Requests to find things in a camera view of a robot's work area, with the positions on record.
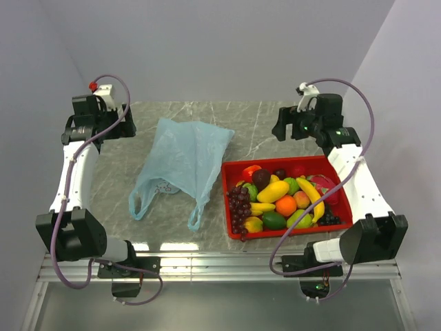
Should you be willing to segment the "light blue plastic bag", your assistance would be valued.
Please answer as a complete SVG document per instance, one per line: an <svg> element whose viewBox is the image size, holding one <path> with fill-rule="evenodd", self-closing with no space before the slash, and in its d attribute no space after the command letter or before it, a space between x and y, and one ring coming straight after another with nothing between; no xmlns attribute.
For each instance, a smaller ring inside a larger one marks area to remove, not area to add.
<svg viewBox="0 0 441 331"><path fill-rule="evenodd" d="M129 212L140 221L159 192L182 191L196 202L187 227L197 231L234 131L201 121L160 119L133 191Z"/></svg>

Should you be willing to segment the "dark brown passion fruit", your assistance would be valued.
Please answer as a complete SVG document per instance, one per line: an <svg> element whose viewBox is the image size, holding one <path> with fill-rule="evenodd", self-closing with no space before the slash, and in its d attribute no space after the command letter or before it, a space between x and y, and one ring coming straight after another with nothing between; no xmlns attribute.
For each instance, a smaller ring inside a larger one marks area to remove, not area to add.
<svg viewBox="0 0 441 331"><path fill-rule="evenodd" d="M270 183L271 173L267 169L258 169L252 174L252 183L256 186L258 191L264 190Z"/></svg>

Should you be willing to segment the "yellow mango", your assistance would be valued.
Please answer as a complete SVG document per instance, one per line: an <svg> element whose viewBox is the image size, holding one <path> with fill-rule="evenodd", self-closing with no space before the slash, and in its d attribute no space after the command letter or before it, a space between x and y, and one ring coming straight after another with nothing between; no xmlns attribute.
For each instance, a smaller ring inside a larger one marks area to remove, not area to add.
<svg viewBox="0 0 441 331"><path fill-rule="evenodd" d="M285 181L270 183L264 190L258 193L257 201L261 203L273 203L289 192L290 186Z"/></svg>

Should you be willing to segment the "red orange persimmon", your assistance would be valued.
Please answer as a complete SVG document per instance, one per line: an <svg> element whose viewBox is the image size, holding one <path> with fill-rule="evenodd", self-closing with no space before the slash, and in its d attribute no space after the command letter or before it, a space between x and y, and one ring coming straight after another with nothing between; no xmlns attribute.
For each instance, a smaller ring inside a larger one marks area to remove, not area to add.
<svg viewBox="0 0 441 331"><path fill-rule="evenodd" d="M255 171L260 170L261 167L259 165L251 165L243 169L242 171L242 180L244 182L251 183L252 182L252 175L255 173Z"/></svg>

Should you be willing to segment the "green round fruit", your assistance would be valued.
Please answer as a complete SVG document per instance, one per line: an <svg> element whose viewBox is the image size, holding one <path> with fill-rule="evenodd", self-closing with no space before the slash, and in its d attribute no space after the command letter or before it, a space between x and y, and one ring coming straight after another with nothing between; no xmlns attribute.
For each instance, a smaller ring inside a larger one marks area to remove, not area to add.
<svg viewBox="0 0 441 331"><path fill-rule="evenodd" d="M250 201L257 202L258 188L253 183L244 183L243 187L248 189Z"/></svg>

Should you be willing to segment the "small yellow banana bunch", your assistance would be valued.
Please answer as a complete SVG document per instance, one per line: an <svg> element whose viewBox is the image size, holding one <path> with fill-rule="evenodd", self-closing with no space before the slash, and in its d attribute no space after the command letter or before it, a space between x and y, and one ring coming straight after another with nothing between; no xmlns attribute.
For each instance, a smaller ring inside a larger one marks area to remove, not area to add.
<svg viewBox="0 0 441 331"><path fill-rule="evenodd" d="M250 203L251 215L258 217L265 212L275 210L276 206L272 203Z"/></svg>

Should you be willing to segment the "dark red grape bunch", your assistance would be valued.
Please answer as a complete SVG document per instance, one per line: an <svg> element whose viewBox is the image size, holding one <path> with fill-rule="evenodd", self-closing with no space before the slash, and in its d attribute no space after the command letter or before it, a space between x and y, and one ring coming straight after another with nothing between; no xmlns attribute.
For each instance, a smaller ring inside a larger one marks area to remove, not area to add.
<svg viewBox="0 0 441 331"><path fill-rule="evenodd" d="M248 233L245 219L251 215L249 189L244 184L245 182L241 181L226 193L232 234L239 235L242 242L246 241Z"/></svg>

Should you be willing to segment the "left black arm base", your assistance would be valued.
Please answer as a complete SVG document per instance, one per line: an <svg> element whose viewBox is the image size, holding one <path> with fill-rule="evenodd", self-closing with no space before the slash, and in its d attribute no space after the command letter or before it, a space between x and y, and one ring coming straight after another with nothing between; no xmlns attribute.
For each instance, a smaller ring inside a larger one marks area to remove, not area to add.
<svg viewBox="0 0 441 331"><path fill-rule="evenodd" d="M140 294L143 280L155 279L161 267L159 257L136 257L134 261L120 262L119 266L100 259L98 262L97 277L112 281L112 295L117 299L136 298Z"/></svg>

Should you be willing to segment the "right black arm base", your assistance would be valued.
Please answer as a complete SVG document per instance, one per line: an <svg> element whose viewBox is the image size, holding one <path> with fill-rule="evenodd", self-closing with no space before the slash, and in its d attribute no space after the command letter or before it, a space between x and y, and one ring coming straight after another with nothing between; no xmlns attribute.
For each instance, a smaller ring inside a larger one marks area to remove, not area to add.
<svg viewBox="0 0 441 331"><path fill-rule="evenodd" d="M324 265L324 263L317 262L314 256L307 257L305 255L283 255L280 264L284 273L298 272ZM341 277L342 275L341 265L299 274L300 290L307 299L316 301L326 299L330 295L330 278Z"/></svg>

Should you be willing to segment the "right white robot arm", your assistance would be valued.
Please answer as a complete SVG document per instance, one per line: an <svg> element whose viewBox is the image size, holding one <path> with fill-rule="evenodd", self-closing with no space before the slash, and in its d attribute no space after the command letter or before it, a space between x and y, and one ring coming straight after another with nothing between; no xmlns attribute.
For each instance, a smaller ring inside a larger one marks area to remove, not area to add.
<svg viewBox="0 0 441 331"><path fill-rule="evenodd" d="M341 263L349 265L394 259L408 229L408 221L385 201L364 159L367 144L343 124L342 97L338 94L305 96L299 106L282 107L272 134L286 139L292 126L295 140L313 137L335 170L351 208L353 224L335 239L309 243L298 273L319 275Z"/></svg>

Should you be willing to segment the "red strawberry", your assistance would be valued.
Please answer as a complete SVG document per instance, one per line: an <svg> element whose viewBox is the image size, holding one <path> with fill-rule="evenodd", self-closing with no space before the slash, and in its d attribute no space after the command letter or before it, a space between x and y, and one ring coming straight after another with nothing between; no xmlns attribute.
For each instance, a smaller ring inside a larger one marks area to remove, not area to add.
<svg viewBox="0 0 441 331"><path fill-rule="evenodd" d="M307 174L307 169L303 165L295 165L291 169L291 175L293 178L297 178L297 177L305 178L306 174Z"/></svg>

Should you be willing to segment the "dark plum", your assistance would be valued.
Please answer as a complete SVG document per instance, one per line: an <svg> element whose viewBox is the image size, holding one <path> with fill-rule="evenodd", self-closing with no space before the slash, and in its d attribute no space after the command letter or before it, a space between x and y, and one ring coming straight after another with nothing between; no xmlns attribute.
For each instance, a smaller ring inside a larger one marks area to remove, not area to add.
<svg viewBox="0 0 441 331"><path fill-rule="evenodd" d="M277 176L280 180L283 180L287 177L287 172L285 169L279 168L273 171L273 174Z"/></svg>

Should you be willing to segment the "pink dragon fruit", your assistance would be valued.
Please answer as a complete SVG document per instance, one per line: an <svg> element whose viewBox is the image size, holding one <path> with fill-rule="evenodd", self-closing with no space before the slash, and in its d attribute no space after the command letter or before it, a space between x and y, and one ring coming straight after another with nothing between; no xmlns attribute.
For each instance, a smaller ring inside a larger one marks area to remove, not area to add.
<svg viewBox="0 0 441 331"><path fill-rule="evenodd" d="M307 180L312 184L313 187L315 187L320 196L326 195L328 191L336 186L336 184L329 177L322 174L310 175L307 177ZM338 193L334 193L325 199L325 203L329 205L337 205L338 202Z"/></svg>

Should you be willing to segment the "green custard apple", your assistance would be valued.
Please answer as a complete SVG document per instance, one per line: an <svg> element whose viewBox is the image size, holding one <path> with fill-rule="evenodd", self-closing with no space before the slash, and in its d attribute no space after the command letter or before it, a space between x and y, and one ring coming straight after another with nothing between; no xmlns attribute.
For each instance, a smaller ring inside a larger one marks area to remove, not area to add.
<svg viewBox="0 0 441 331"><path fill-rule="evenodd" d="M286 182L289 185L289 190L287 192L288 195L293 196L297 191L300 190L300 186L298 185L297 181L293 177L286 177L283 179L284 182Z"/></svg>

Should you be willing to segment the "peach fruit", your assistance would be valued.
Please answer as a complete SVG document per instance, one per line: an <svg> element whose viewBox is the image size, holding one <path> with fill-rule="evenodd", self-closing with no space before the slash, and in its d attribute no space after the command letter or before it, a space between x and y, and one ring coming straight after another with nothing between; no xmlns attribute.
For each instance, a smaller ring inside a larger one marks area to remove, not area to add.
<svg viewBox="0 0 441 331"><path fill-rule="evenodd" d="M302 190L297 191L294 195L293 198L296 202L296 206L298 209L306 209L311 201L309 199L309 197L307 196L307 194L305 192L303 192Z"/></svg>

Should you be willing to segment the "orange fruit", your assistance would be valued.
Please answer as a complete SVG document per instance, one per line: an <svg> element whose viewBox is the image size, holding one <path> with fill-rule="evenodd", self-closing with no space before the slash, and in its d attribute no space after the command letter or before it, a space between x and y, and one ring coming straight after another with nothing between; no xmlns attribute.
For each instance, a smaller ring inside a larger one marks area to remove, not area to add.
<svg viewBox="0 0 441 331"><path fill-rule="evenodd" d="M275 211L284 217L290 217L297 210L295 198L285 195L275 202Z"/></svg>

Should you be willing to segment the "long yellow banana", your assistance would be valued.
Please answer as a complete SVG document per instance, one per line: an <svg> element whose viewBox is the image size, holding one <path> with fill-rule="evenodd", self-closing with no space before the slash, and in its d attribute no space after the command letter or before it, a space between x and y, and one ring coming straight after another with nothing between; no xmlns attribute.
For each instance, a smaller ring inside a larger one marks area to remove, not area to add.
<svg viewBox="0 0 441 331"><path fill-rule="evenodd" d="M312 222L317 223L325 214L325 204L321 195L308 180L298 177L296 182L300 189L308 196L310 204L307 211L313 212Z"/></svg>

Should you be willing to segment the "black grape bunch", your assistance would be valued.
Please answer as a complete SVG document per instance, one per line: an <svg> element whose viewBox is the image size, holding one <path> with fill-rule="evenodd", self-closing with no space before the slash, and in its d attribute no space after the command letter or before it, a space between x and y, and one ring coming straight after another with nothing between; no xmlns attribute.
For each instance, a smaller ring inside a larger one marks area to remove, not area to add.
<svg viewBox="0 0 441 331"><path fill-rule="evenodd" d="M325 212L321 218L319 218L317 224L319 226L330 226L330 225L340 225L342 221L339 216L336 216L331 207L325 204Z"/></svg>

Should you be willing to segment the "dark green avocado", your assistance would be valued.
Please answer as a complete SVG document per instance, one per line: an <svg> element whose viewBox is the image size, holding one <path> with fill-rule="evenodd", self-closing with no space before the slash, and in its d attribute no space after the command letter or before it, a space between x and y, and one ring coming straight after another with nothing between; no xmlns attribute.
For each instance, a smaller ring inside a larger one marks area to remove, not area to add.
<svg viewBox="0 0 441 331"><path fill-rule="evenodd" d="M283 230L286 228L286 219L275 211L264 212L262 215L263 225L268 230Z"/></svg>

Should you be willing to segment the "yellow orange papaya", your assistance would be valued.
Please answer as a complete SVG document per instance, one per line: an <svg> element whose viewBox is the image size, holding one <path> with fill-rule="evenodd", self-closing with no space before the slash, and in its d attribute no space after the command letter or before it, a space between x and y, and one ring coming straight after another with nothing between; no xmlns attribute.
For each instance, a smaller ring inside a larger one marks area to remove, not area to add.
<svg viewBox="0 0 441 331"><path fill-rule="evenodd" d="M263 221L258 217L247 217L244 226L248 233L258 233L263 231Z"/></svg>

